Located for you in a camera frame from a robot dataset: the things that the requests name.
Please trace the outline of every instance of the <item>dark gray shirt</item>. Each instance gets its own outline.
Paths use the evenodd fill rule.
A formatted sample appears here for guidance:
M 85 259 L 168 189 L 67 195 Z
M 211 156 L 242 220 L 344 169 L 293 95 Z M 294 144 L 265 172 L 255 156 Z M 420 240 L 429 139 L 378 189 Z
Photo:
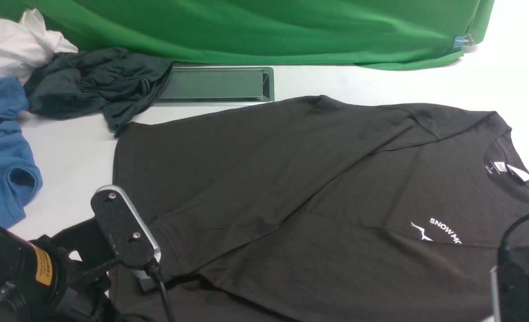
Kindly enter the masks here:
M 162 246 L 178 322 L 477 322 L 500 237 L 529 212 L 529 180 L 503 171 L 525 171 L 510 130 L 495 112 L 302 97 L 130 124 L 114 183 Z M 111 277 L 122 312 L 164 320 L 155 291 Z

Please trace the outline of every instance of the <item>yellow label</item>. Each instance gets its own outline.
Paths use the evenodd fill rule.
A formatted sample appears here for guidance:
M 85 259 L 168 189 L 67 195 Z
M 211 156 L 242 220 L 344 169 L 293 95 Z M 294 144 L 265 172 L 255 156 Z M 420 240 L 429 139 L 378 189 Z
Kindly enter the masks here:
M 36 271 L 36 280 L 43 285 L 50 286 L 52 277 L 52 266 L 50 255 L 45 250 L 39 249 L 32 245 L 38 257 L 38 270 Z

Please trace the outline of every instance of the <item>green backdrop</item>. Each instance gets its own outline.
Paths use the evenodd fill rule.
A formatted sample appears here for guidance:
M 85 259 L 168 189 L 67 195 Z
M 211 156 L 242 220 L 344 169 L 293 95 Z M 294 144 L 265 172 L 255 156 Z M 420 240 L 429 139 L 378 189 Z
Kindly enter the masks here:
M 494 0 L 0 0 L 38 8 L 82 50 L 121 46 L 209 64 L 446 65 L 481 42 Z

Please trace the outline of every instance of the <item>black cylinder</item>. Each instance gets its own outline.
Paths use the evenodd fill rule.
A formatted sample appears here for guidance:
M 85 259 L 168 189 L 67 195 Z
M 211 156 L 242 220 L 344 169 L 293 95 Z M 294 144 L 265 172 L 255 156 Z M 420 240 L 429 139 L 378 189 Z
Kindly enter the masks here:
M 0 312 L 17 321 L 46 313 L 58 280 L 58 261 L 47 251 L 0 227 Z

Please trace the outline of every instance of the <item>blue t-shirt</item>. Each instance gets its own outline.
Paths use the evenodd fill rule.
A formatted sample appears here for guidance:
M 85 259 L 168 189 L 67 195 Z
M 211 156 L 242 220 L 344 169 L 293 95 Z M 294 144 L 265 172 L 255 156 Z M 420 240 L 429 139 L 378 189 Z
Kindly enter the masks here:
M 28 107 L 15 76 L 0 79 L 0 226 L 25 218 L 24 206 L 42 187 L 30 145 L 21 135 L 17 114 Z

